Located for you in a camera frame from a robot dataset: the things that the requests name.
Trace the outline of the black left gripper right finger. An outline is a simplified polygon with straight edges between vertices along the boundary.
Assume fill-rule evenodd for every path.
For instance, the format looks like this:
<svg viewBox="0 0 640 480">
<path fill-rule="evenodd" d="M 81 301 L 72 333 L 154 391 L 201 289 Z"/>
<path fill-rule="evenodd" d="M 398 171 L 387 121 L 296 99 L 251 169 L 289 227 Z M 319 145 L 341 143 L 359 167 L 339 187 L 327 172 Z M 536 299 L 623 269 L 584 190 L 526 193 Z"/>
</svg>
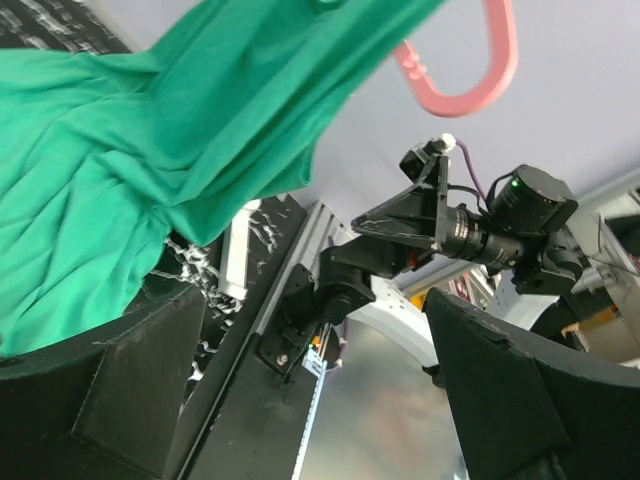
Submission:
<svg viewBox="0 0 640 480">
<path fill-rule="evenodd" d="M 638 370 L 440 289 L 424 313 L 470 478 L 638 478 Z"/>
</svg>

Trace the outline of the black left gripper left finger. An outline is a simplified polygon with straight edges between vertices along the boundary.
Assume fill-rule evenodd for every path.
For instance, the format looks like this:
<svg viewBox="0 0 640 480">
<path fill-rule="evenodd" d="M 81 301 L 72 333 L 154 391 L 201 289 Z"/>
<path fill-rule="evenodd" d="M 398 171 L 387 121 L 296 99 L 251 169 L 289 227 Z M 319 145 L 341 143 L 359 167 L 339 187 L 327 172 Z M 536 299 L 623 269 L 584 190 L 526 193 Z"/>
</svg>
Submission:
<svg viewBox="0 0 640 480">
<path fill-rule="evenodd" d="M 187 288 L 2 358 L 2 478 L 161 478 L 204 311 Z"/>
</svg>

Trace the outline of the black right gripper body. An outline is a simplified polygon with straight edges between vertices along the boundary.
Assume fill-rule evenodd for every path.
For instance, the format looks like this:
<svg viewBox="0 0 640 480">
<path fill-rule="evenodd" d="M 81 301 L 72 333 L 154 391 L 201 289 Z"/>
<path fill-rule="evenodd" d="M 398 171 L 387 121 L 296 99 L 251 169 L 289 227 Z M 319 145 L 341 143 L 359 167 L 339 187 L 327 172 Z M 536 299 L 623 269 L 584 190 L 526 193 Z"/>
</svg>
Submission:
<svg viewBox="0 0 640 480">
<path fill-rule="evenodd" d="M 360 214 L 351 229 L 365 238 L 364 269 L 399 275 L 420 268 L 445 240 L 448 157 L 440 157 L 416 183 Z"/>
</svg>

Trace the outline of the pink plastic hanger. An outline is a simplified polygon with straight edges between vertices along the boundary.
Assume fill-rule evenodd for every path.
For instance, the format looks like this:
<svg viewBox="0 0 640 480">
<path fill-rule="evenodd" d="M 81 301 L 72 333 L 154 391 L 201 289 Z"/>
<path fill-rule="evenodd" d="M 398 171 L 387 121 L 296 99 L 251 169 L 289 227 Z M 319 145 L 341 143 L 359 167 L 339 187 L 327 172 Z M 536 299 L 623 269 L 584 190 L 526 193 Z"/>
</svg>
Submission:
<svg viewBox="0 0 640 480">
<path fill-rule="evenodd" d="M 490 64 L 480 82 L 459 95 L 445 95 L 427 75 L 427 68 L 408 41 L 393 51 L 393 59 L 418 105 L 443 118 L 473 114 L 494 102 L 514 78 L 519 50 L 511 1 L 483 2 L 490 47 Z"/>
</svg>

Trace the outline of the green tank top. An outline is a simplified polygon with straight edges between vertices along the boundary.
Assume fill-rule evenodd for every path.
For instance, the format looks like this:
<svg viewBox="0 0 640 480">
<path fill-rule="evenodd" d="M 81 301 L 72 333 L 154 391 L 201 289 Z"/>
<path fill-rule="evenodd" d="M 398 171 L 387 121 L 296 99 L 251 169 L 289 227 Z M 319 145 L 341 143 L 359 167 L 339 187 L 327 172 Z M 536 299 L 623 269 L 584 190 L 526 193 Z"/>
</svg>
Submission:
<svg viewBox="0 0 640 480">
<path fill-rule="evenodd" d="M 203 1 L 135 53 L 1 53 L 1 353 L 120 317 L 178 233 L 306 186 L 434 1 Z"/>
</svg>

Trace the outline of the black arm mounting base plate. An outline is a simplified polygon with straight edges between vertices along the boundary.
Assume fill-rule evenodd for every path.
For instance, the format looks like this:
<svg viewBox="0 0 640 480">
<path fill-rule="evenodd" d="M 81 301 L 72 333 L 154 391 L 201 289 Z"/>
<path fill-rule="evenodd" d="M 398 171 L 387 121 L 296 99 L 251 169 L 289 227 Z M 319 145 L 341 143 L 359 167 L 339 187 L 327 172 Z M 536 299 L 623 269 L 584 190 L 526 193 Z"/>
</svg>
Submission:
<svg viewBox="0 0 640 480">
<path fill-rule="evenodd" d="M 291 479 L 318 383 L 300 368 L 282 383 L 256 354 L 261 334 L 297 264 L 312 268 L 329 231 L 340 223 L 317 202 L 299 206 L 282 246 L 249 290 L 229 333 L 179 418 L 168 479 Z"/>
</svg>

